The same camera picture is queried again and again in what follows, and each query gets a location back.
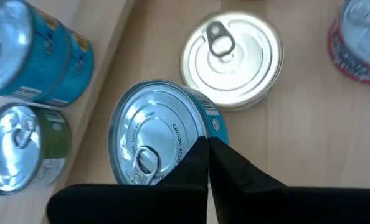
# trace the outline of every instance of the red can label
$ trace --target red can label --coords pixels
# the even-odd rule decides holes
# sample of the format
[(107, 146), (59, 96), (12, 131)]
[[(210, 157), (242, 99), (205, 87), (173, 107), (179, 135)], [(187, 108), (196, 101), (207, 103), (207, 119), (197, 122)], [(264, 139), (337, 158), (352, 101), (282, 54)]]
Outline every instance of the red can label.
[(344, 43), (340, 32), (340, 19), (337, 19), (328, 36), (329, 54), (334, 64), (348, 77), (370, 83), (370, 65), (357, 58)]

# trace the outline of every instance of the can on side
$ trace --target can on side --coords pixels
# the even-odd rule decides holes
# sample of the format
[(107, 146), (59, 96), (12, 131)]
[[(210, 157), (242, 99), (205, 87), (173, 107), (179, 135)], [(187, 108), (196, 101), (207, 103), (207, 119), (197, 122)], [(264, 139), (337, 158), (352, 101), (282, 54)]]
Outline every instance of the can on side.
[(333, 63), (349, 78), (370, 83), (370, 0), (346, 0), (328, 34)]
[(11, 103), (0, 108), (0, 195), (52, 184), (70, 151), (70, 129), (56, 111)]
[(66, 28), (70, 43), (70, 58), (65, 75), (52, 92), (38, 102), (65, 106), (73, 103), (87, 88), (93, 71), (93, 54), (89, 41)]
[(157, 184), (201, 136), (228, 144), (221, 114), (202, 93), (166, 80), (133, 86), (119, 100), (108, 132), (117, 182)]
[(237, 111), (268, 95), (283, 58), (282, 41), (271, 23), (250, 12), (217, 12), (186, 41), (181, 74), (187, 86), (220, 109)]
[(69, 40), (57, 19), (25, 1), (0, 1), (0, 96), (45, 97), (68, 60)]

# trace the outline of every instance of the barcode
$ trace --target barcode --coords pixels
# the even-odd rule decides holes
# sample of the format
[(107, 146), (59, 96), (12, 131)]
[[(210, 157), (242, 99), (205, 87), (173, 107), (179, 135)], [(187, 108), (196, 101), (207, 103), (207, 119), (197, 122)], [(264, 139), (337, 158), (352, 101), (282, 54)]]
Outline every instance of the barcode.
[(205, 95), (203, 95), (201, 92), (193, 90), (191, 88), (185, 87), (187, 91), (189, 91), (202, 105), (204, 110), (206, 111), (207, 115), (210, 116), (219, 116), (216, 107), (214, 106), (214, 103), (208, 99)]
[(18, 90), (16, 90), (10, 95), (7, 95), (7, 97), (19, 98), (21, 100), (31, 100), (41, 93), (42, 93), (41, 90), (20, 86)]
[(48, 186), (59, 176), (66, 159), (45, 159), (42, 161), (38, 174), (31, 182), (33, 186)]
[(65, 120), (63, 117), (56, 111), (49, 110), (49, 109), (43, 109), (45, 117), (48, 119), (48, 121), (56, 122), (56, 123), (64, 123)]
[(45, 104), (51, 105), (51, 106), (64, 106), (67, 103), (68, 103), (67, 101), (58, 100), (58, 99), (51, 99), (45, 102)]

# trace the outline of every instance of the upright can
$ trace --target upright can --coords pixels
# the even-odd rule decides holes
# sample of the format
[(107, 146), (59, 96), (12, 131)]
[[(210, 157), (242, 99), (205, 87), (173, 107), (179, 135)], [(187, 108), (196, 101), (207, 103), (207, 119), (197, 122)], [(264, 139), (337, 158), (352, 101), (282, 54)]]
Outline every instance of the upright can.
[(87, 88), (93, 71), (93, 54), (89, 42), (66, 28), (70, 43), (70, 58), (63, 79), (46, 97), (38, 100), (52, 106), (65, 106), (74, 102)]
[(25, 1), (0, 1), (0, 96), (45, 97), (68, 60), (69, 40), (57, 19)]
[(348, 77), (370, 83), (370, 0), (345, 0), (328, 35), (330, 57)]
[(69, 126), (58, 112), (20, 103), (0, 108), (0, 195), (53, 183), (70, 143)]
[(201, 136), (216, 136), (228, 144), (224, 119), (202, 93), (166, 80), (133, 86), (119, 100), (108, 132), (116, 180), (157, 184)]
[(207, 16), (192, 32), (181, 57), (186, 85), (226, 111), (263, 100), (282, 65), (282, 42), (273, 25), (242, 11)]

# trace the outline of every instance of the silver can lid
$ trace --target silver can lid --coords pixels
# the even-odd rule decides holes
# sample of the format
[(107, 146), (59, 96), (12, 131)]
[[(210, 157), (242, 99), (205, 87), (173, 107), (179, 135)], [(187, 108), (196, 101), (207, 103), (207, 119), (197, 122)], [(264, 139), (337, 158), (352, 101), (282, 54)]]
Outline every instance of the silver can lid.
[(267, 21), (247, 12), (209, 16), (187, 41), (181, 57), (184, 81), (222, 109), (242, 108), (266, 93), (282, 68), (279, 36)]
[(25, 188), (39, 166), (41, 135), (38, 120), (26, 105), (0, 108), (0, 194)]
[(370, 64), (370, 0), (346, 1), (340, 29), (348, 49)]
[(199, 136), (207, 137), (203, 118), (180, 87), (165, 80), (139, 83), (123, 95), (111, 117), (113, 173), (121, 184), (157, 184)]
[(21, 69), (31, 41), (32, 24), (26, 3), (0, 0), (0, 89)]

